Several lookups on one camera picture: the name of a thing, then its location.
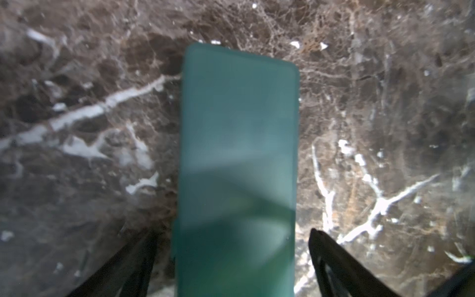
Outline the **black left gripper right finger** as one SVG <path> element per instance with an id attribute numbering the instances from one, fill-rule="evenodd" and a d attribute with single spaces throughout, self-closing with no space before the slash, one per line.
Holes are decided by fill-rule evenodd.
<path id="1" fill-rule="evenodd" d="M 323 297 L 396 297 L 326 232 L 313 228 L 309 252 Z"/>

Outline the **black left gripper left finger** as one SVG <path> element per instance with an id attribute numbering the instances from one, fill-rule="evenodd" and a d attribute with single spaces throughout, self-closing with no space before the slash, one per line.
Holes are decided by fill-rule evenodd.
<path id="1" fill-rule="evenodd" d="M 145 297 L 156 253 L 157 234 L 142 231 L 68 296 Z"/>

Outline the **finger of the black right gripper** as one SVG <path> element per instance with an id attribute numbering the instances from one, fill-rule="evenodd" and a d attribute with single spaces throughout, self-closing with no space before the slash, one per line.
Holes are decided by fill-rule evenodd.
<path id="1" fill-rule="evenodd" d="M 473 297 L 475 295 L 475 262 L 467 264 L 428 297 Z"/>

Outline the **dark green pencil case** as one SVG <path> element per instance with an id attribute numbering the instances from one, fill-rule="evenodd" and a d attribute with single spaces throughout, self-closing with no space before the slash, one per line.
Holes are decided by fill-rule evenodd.
<path id="1" fill-rule="evenodd" d="M 184 55 L 176 295 L 294 294 L 299 71 L 195 43 Z"/>

